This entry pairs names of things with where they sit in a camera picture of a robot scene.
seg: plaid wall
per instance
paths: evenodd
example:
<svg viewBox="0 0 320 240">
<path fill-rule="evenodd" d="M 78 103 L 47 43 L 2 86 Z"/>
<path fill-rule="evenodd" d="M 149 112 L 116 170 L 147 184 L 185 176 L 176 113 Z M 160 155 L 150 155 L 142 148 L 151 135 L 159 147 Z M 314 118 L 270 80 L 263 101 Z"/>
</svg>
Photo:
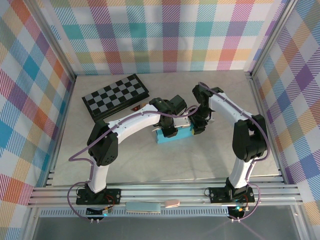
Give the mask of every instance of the plaid wall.
<svg viewBox="0 0 320 240">
<path fill-rule="evenodd" d="M 270 37 L 270 34 L 272 33 L 272 30 L 274 29 L 274 27 L 277 23 L 277 20 L 278 20 L 279 16 L 281 15 L 282 11 L 284 10 L 287 2 L 288 2 L 288 0 L 281 0 L 281 3 L 279 4 L 279 6 L 275 12 L 275 14 L 270 22 L 269 27 L 265 31 L 264 36 L 263 36 L 262 40 L 260 41 L 259 47 L 254 54 L 253 60 L 250 64 L 249 68 L 245 69 L 245 71 L 252 72 L 252 70 L 253 70 L 257 60 L 259 59 L 261 52 L 264 49 L 264 47 L 268 41 L 268 38 Z"/>
<path fill-rule="evenodd" d="M 243 69 L 273 2 L 38 0 L 78 74 Z"/>
<path fill-rule="evenodd" d="M 300 0 L 256 78 L 290 183 L 320 238 L 320 1 Z"/>
<path fill-rule="evenodd" d="M 17 239 L 71 81 L 22 0 L 0 0 L 0 239 Z"/>
</svg>

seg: teal box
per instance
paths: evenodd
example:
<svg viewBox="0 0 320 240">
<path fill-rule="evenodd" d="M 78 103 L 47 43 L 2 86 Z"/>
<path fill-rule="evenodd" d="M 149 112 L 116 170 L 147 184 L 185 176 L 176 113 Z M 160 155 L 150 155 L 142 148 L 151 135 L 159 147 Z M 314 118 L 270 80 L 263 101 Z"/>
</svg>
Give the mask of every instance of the teal box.
<svg viewBox="0 0 320 240">
<path fill-rule="evenodd" d="M 193 136 L 192 130 L 193 125 L 188 127 L 178 127 L 178 132 L 173 137 L 164 137 L 164 134 L 162 133 L 161 129 L 158 129 L 156 131 L 156 143 L 157 144 L 163 144 L 167 142 L 172 142 L 179 139 L 184 139 Z"/>
</svg>

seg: folding chess board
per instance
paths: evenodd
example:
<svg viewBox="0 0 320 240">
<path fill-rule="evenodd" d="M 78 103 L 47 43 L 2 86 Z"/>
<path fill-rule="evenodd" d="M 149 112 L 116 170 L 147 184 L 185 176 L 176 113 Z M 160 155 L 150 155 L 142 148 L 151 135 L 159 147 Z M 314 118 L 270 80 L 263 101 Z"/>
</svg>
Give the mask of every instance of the folding chess board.
<svg viewBox="0 0 320 240">
<path fill-rule="evenodd" d="M 96 122 L 149 97 L 149 91 L 136 74 L 94 91 L 82 98 Z"/>
</svg>

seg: eraser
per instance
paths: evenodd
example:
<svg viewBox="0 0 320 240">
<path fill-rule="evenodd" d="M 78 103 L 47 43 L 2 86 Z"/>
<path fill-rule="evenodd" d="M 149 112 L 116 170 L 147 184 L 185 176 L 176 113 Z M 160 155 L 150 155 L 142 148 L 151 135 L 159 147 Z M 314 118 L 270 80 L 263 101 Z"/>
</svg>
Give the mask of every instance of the eraser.
<svg viewBox="0 0 320 240">
<path fill-rule="evenodd" d="M 166 208 L 176 208 L 180 206 L 180 201 L 178 199 L 167 200 L 164 202 Z"/>
</svg>

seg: gray tabletop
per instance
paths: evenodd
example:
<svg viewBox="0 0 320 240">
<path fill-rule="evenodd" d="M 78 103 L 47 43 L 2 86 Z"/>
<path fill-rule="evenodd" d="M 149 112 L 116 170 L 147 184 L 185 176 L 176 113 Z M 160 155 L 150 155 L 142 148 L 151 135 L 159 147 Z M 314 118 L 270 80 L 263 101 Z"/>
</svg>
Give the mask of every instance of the gray tabletop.
<svg viewBox="0 0 320 240">
<path fill-rule="evenodd" d="M 71 185 L 89 178 L 87 162 L 68 162 L 68 158 L 85 148 L 93 129 L 92 120 L 83 96 L 114 83 L 127 75 L 78 76 L 71 97 L 61 148 L 59 151 L 54 186 Z M 249 83 L 242 70 L 202 71 L 138 74 L 149 90 L 150 97 L 141 101 L 148 103 L 160 97 L 171 99 L 179 94 L 188 106 L 197 104 L 193 87 L 202 81 L 210 87 L 220 87 L 228 97 L 244 110 L 257 114 Z M 131 114 L 130 107 L 108 117 L 113 121 Z M 232 150 L 233 127 L 218 113 L 214 123 L 200 135 L 157 144 L 152 126 L 129 136 L 119 145 L 117 159 L 110 165 L 107 183 L 149 182 L 227 177 L 234 166 Z M 89 157 L 85 152 L 82 157 Z M 278 174 L 271 155 L 256 164 L 253 175 Z"/>
</svg>

